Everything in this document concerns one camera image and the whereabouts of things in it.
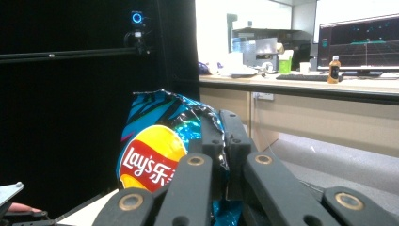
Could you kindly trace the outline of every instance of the lay's logo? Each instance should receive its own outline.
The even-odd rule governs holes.
[[[172,130],[163,125],[146,128],[123,151],[119,165],[123,187],[157,190],[171,181],[185,154],[182,140]]]

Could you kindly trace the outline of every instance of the computer monitor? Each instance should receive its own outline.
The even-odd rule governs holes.
[[[321,24],[317,69],[328,70],[333,56],[355,76],[399,71],[399,14]]]

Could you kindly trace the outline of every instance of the blue light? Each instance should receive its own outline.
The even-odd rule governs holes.
[[[132,21],[135,24],[141,24],[143,22],[143,16],[136,12],[132,15]]]

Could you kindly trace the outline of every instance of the keyboard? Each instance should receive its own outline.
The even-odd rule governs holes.
[[[309,81],[309,82],[326,82],[327,74],[285,74],[276,77],[278,80],[294,80],[294,81]],[[343,81],[343,76],[338,77],[338,81]]]

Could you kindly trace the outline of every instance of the wall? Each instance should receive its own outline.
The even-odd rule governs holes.
[[[252,21],[255,28],[291,29],[292,8],[264,0],[197,0],[197,46],[200,62],[224,62],[229,53],[227,13]]]

